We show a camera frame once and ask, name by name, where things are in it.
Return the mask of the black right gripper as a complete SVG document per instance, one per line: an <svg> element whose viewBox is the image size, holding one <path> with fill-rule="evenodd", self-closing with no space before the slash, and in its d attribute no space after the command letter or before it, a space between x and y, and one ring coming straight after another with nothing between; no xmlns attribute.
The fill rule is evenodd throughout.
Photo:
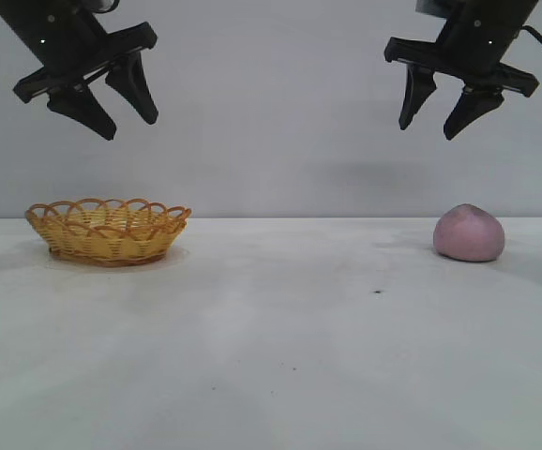
<svg viewBox="0 0 542 450"><path fill-rule="evenodd" d="M535 6L535 1L459 1L435 41L390 38L385 60L408 64L400 129L412 123L435 92L434 72L473 86L462 89L444 123L449 141L473 121L498 109L504 102L503 89L530 97L539 85L537 78L504 64L502 58Z"/></svg>

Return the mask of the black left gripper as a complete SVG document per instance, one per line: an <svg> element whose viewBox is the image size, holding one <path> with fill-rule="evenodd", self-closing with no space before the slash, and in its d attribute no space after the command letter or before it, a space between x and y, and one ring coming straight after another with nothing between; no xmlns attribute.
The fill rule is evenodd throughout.
<svg viewBox="0 0 542 450"><path fill-rule="evenodd" d="M49 94L49 110L111 141L116 133L115 122L86 85L74 86L85 76L109 68L105 83L146 124L157 122L158 108L147 85L140 53L157 43L149 23L109 33L82 1L0 1L0 17L42 64L41 69L14 86L22 102L65 87Z"/></svg>

